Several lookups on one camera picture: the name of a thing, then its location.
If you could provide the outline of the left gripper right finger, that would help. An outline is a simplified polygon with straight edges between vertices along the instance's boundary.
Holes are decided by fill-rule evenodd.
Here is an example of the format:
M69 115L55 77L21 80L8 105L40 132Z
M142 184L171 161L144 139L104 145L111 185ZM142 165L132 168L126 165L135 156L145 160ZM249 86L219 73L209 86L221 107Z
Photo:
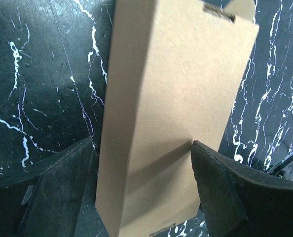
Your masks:
M195 140L191 163L212 237L293 237L293 181L250 168Z

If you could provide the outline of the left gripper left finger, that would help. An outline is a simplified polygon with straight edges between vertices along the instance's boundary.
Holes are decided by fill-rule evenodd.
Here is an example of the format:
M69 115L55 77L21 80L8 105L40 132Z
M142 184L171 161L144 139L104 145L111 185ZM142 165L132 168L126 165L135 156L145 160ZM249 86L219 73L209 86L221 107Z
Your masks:
M0 177L0 237L72 237L93 157L90 138Z

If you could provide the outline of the cardboard box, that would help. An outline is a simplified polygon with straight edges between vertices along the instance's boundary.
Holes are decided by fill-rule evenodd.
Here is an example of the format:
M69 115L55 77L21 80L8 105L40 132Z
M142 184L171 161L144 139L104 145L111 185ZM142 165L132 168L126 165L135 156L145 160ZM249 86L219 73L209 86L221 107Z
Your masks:
M118 0L95 206L111 237L193 218L194 140L218 149L259 26L252 0Z

